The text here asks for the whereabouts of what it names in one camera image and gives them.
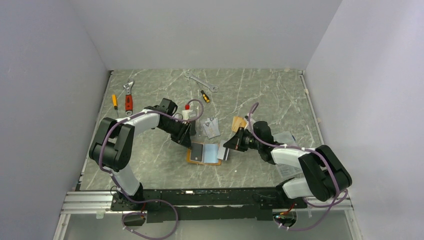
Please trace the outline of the dark credit card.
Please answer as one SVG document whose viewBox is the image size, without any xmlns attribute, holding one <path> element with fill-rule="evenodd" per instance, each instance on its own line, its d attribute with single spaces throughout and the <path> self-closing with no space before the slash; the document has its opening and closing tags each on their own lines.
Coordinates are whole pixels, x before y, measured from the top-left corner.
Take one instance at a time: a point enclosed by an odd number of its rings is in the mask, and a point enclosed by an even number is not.
<svg viewBox="0 0 424 240">
<path fill-rule="evenodd" d="M 191 144 L 189 160 L 196 163 L 203 162 L 204 145 L 202 143 L 193 142 Z"/>
</svg>

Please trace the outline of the grey credit card stack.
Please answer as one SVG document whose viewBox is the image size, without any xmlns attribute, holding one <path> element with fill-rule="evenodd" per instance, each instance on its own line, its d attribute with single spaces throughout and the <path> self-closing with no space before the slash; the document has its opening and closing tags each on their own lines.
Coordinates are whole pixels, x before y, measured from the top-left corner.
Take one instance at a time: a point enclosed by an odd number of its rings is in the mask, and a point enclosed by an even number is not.
<svg viewBox="0 0 424 240">
<path fill-rule="evenodd" d="M 208 117 L 200 121 L 201 126 L 209 139 L 221 135 L 219 130 L 219 121 L 216 117 Z"/>
</svg>

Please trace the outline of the orange leather card holder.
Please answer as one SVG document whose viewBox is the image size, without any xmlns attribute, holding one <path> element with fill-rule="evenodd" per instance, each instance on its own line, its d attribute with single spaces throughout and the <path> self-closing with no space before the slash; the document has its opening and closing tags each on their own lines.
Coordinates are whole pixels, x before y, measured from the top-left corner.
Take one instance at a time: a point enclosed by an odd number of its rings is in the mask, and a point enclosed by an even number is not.
<svg viewBox="0 0 424 240">
<path fill-rule="evenodd" d="M 190 153 L 191 147 L 187 151 L 186 161 L 191 164 L 198 165 L 206 165 L 206 166 L 219 166 L 221 165 L 221 161 L 217 158 L 217 152 L 219 145 L 218 144 L 210 144 L 210 143 L 200 143 L 203 144 L 203 161 L 202 162 L 194 162 L 190 161 Z"/>
</svg>

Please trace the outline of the white striped credit card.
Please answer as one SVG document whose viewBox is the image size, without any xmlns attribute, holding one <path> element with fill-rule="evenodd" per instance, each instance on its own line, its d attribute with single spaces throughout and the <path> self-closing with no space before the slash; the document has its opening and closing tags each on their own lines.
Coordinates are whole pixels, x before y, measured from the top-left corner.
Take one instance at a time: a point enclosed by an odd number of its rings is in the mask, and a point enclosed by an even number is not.
<svg viewBox="0 0 424 240">
<path fill-rule="evenodd" d="M 228 159 L 228 155 L 229 155 L 229 149 L 224 147 L 223 145 L 220 145 L 217 151 L 217 159 L 226 161 Z"/>
</svg>

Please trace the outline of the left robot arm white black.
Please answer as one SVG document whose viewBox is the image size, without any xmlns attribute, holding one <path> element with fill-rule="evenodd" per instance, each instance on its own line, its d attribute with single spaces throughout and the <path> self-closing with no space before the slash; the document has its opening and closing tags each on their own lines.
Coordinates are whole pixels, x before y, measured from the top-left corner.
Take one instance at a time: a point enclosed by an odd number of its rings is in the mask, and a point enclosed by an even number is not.
<svg viewBox="0 0 424 240">
<path fill-rule="evenodd" d="M 177 109 L 175 102 L 163 98 L 160 104 L 147 106 L 124 118 L 105 117 L 98 125 L 88 156 L 111 176 L 118 192 L 124 196 L 124 204 L 131 210 L 139 209 L 144 203 L 143 185 L 129 165 L 134 138 L 147 130 L 160 129 L 168 133 L 173 142 L 191 147 L 190 132 L 196 117 L 177 118 L 174 116 Z"/>
</svg>

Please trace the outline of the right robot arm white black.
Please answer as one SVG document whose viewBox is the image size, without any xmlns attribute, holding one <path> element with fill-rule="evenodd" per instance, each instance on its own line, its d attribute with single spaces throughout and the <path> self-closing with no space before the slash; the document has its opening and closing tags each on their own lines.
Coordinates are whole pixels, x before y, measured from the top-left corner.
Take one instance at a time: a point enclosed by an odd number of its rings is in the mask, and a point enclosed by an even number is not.
<svg viewBox="0 0 424 240">
<path fill-rule="evenodd" d="M 282 190 L 275 194 L 276 203 L 282 208 L 289 207 L 296 198 L 315 197 L 322 202 L 327 201 L 353 183 L 328 145 L 302 149 L 277 142 L 266 121 L 255 122 L 252 130 L 239 127 L 223 146 L 239 152 L 253 149 L 269 164 L 301 169 L 303 177 L 287 180 L 282 184 Z"/>
</svg>

